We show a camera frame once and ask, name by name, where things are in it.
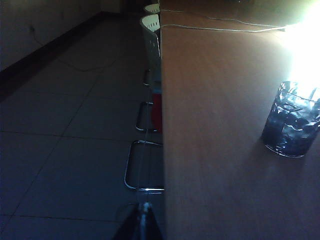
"red object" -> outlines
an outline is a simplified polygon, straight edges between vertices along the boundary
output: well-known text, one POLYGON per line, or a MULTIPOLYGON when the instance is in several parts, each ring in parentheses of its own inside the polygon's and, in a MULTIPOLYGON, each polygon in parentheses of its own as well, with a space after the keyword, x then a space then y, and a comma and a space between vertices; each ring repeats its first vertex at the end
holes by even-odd
POLYGON ((151 121, 155 129, 162 133, 162 95, 160 93, 152 94, 153 105, 151 111, 151 121))

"white cable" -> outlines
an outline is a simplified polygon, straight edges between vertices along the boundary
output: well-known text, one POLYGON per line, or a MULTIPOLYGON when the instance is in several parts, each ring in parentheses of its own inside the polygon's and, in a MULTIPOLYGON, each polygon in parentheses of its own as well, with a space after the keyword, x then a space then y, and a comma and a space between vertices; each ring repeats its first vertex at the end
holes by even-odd
POLYGON ((277 28, 277 27, 279 27, 279 26, 268 25, 268 24, 245 22, 245 21, 240 21, 240 20, 238 20, 238 19, 233 19, 233 18, 215 18, 215 17, 210 17, 210 16, 202 15, 202 14, 196 13, 196 12, 176 11, 176 10, 168 10, 168 9, 162 9, 161 11, 163 11, 163 12, 173 12, 173 13, 194 14, 194 15, 199 15, 199 16, 205 17, 205 18, 210 19, 210 20, 234 21, 234 22, 238 22, 238 23, 242 23, 242 24, 247 24, 247 25, 253 25, 253 26, 272 27, 272 28, 277 28))
POLYGON ((182 29, 194 29, 194 30, 210 30, 210 31, 225 31, 225 32, 241 32, 241 33, 262 33, 272 30, 281 30, 285 29, 286 26, 278 26, 272 28, 266 28, 261 30, 241 30, 241 29, 224 29, 224 28, 210 28, 210 27, 195 27, 195 26, 185 26, 180 24, 164 24, 161 25, 162 28, 164 27, 177 27, 182 29))

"table top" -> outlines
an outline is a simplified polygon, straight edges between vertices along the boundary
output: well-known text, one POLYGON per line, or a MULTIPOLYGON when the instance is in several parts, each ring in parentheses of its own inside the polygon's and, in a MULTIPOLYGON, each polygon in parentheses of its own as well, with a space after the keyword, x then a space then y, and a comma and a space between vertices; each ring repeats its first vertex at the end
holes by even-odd
MULTIPOLYGON (((160 7, 262 20, 233 2, 160 7)), ((264 23, 275 24, 270 16, 264 23)), ((259 29, 165 11, 161 24, 259 29)), ((163 27, 161 58, 167 239, 319 239, 320 137, 303 158, 279 156, 260 140, 291 71, 286 33, 163 27)))

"grout line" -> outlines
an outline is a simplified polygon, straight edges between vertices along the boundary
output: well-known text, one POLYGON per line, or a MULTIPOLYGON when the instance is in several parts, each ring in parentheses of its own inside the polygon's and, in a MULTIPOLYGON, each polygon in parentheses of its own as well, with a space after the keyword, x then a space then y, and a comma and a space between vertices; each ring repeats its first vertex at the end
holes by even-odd
POLYGON ((86 97, 84 97, 80 103, 80 106, 76 109, 74 115, 71 117, 69 123, 67 124, 67 126, 64 128, 63 132, 61 133, 60 137, 63 137, 64 134, 66 133, 67 129, 69 128, 69 126, 71 125, 72 121, 75 119, 75 117, 77 116, 78 112, 80 111, 80 109, 82 108, 82 106, 84 105, 85 101, 86 101, 86 97))
POLYGON ((33 132, 0 131, 0 133, 35 135, 35 136, 48 136, 48 137, 61 137, 61 138, 70 138, 70 139, 105 140, 105 141, 126 142, 126 143, 127 142, 131 143, 133 141, 133 140, 126 140, 126 139, 111 139, 111 138, 103 138, 103 137, 51 135, 51 134, 33 133, 33 132))
POLYGON ((1 226, 0 226, 0 240, 1 240, 2 233, 4 232, 6 226, 9 224, 9 222, 12 219, 13 215, 11 215, 11 214, 0 214, 0 216, 9 217, 5 224, 4 224, 4 222, 1 222, 1 226))
MULTIPOLYGON (((121 57, 116 57, 111 64, 108 64, 108 66, 106 66, 105 68, 102 69, 101 72, 99 72, 99 74, 102 74, 107 68, 112 67, 121 57)), ((97 76, 97 78, 95 79, 95 81, 93 82, 91 88, 89 89, 89 91, 86 93, 85 98, 87 99, 90 95, 90 93, 92 92, 92 90, 94 89, 94 87, 97 85, 98 81, 99 81, 99 77, 97 76)))
POLYGON ((56 149, 56 147, 58 146, 59 142, 61 141, 61 137, 56 141, 55 145, 53 146, 52 150, 50 151, 50 153, 48 154, 48 156, 45 158, 44 163, 41 165, 40 169, 38 170, 38 172, 36 173, 35 177, 33 178, 33 180, 31 181, 31 184, 29 185, 29 187, 26 189, 26 191, 23 193, 18 205, 16 206, 16 208, 13 211, 13 214, 10 216, 9 220, 7 221, 7 223, 3 226, 3 228, 1 229, 1 233, 3 233, 3 231, 5 230, 6 226, 8 225, 8 223, 10 222, 10 220, 12 219, 13 215, 16 213, 16 211, 18 210, 18 208, 20 207, 20 204, 22 203, 22 201, 24 200, 25 196, 27 195, 27 193, 29 192, 29 190, 31 189, 31 187, 33 186, 34 182, 37 180, 40 172, 42 171, 42 169, 45 167, 45 165, 47 164, 47 162, 49 161, 49 158, 51 157, 51 155, 53 154, 54 150, 56 149))
POLYGON ((59 92, 50 92, 50 91, 32 91, 32 90, 20 90, 20 93, 31 93, 31 94, 52 94, 52 95, 58 95, 58 96, 69 96, 69 97, 87 97, 88 99, 108 99, 108 100, 119 100, 119 101, 125 101, 125 102, 141 102, 141 99, 128 99, 128 98, 122 98, 122 97, 110 97, 110 96, 87 96, 86 94, 70 94, 70 93, 59 93, 59 92))
POLYGON ((76 220, 76 221, 88 221, 88 222, 117 223, 117 224, 122 223, 122 221, 87 219, 87 218, 76 218, 76 217, 30 216, 30 215, 12 215, 12 217, 35 218, 35 219, 56 219, 56 220, 76 220))

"cable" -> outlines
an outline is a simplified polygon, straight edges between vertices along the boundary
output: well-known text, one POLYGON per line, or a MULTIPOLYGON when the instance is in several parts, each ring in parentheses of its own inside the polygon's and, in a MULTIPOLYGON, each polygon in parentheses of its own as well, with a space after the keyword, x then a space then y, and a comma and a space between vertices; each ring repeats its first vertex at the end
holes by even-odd
MULTIPOLYGON (((44 46, 45 46, 43 43, 41 43, 41 42, 37 39, 35 32, 33 32, 32 35, 33 35, 34 41, 35 41, 37 44, 39 44, 41 47, 44 47, 44 46)), ((74 66, 74 65, 72 65, 72 64, 64 61, 64 60, 61 60, 60 58, 58 58, 57 60, 58 60, 58 62, 67 65, 69 68, 72 68, 72 69, 74 69, 74 70, 76 70, 76 71, 78 71, 78 72, 83 72, 83 73, 84 73, 84 72, 92 72, 92 71, 94 71, 94 70, 101 70, 101 69, 104 69, 104 68, 108 67, 108 65, 109 65, 109 64, 106 64, 106 65, 104 65, 104 66, 98 66, 98 67, 93 67, 93 68, 88 68, 88 69, 81 69, 81 68, 79 68, 79 67, 77 67, 77 66, 74 66)))
POLYGON ((180 24, 164 24, 161 26, 164 27, 177 27, 182 29, 194 29, 194 30, 209 30, 209 31, 225 31, 225 32, 241 32, 241 33, 262 33, 273 30, 285 29, 286 26, 272 27, 261 30, 241 30, 241 29, 224 29, 224 28, 210 28, 210 27, 195 27, 195 26, 185 26, 180 24))
POLYGON ((168 9, 162 9, 161 11, 163 11, 163 12, 173 12, 173 13, 193 14, 193 15, 198 15, 198 16, 205 17, 205 18, 210 19, 210 20, 234 21, 234 22, 238 22, 238 23, 242 23, 242 24, 247 24, 247 25, 253 25, 253 26, 271 27, 271 28, 277 28, 277 27, 279 27, 279 26, 268 25, 268 24, 245 22, 245 21, 240 21, 240 20, 238 20, 238 19, 233 19, 233 18, 215 18, 215 17, 206 16, 206 15, 203 15, 203 14, 200 14, 200 13, 196 13, 196 12, 190 12, 190 11, 176 11, 176 10, 168 10, 168 9))

